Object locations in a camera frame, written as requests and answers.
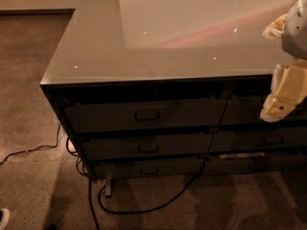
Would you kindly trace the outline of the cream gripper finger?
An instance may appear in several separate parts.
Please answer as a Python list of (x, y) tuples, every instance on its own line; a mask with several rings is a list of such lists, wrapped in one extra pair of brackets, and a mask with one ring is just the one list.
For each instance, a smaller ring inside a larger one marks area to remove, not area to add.
[(265, 100), (260, 119), (278, 122), (307, 97), (307, 60), (296, 59), (288, 66), (277, 64), (272, 74), (271, 93)]

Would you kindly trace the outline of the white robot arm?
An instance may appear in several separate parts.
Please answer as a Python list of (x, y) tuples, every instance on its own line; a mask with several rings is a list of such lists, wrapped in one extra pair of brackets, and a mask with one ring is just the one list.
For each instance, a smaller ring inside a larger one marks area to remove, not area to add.
[(284, 119), (307, 97), (307, 0), (297, 0), (262, 36), (280, 38), (282, 50), (294, 58), (289, 65), (277, 64), (273, 70), (271, 93), (260, 112), (261, 120), (272, 123)]

